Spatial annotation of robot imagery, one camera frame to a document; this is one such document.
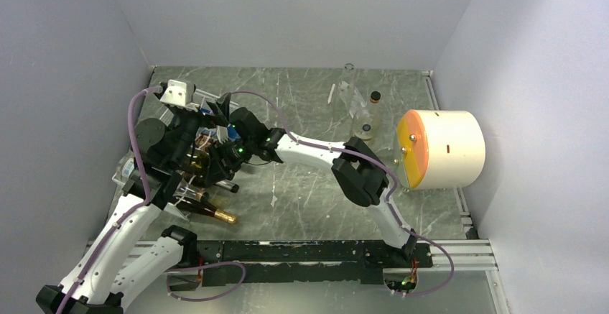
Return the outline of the dark green wine bottle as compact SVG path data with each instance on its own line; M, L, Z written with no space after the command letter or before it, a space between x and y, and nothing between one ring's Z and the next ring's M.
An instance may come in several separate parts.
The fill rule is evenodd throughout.
M182 176L191 184L199 188L210 188L213 184L219 181L205 181L205 175L208 170L209 156L208 153L202 150L195 150L192 154L188 154L183 164Z

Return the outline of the clear amber liquor bottle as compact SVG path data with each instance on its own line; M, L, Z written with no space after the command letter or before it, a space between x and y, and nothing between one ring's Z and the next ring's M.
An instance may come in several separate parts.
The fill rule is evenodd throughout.
M360 108L354 116L352 134L364 141L372 140L380 128L381 93L372 91L368 103Z

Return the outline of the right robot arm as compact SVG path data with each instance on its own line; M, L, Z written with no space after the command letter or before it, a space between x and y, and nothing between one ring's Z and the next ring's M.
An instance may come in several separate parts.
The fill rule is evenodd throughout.
M232 179L252 157L265 162L297 163L329 170L343 195L367 209L373 217L381 231L389 261L403 267L413 260L417 243L415 231L393 205L383 163L361 139L352 137L347 142L323 142L289 134L282 128L269 129L246 108L238 108L229 117L220 112L203 114L202 125L210 129L232 126L239 135L235 140L218 140L208 148L205 185Z

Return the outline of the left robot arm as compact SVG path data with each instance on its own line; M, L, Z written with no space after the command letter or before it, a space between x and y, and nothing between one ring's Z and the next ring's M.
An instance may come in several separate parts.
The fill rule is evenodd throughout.
M141 156L144 145L134 126L134 104L153 92L145 89L137 93L128 109L137 173L125 182L125 196L79 263L60 284L45 285L37 294L36 303L44 313L123 313L165 272L205 268L196 234L178 226L166 228L148 252L124 264L139 237L168 206L180 181L176 172L157 173Z

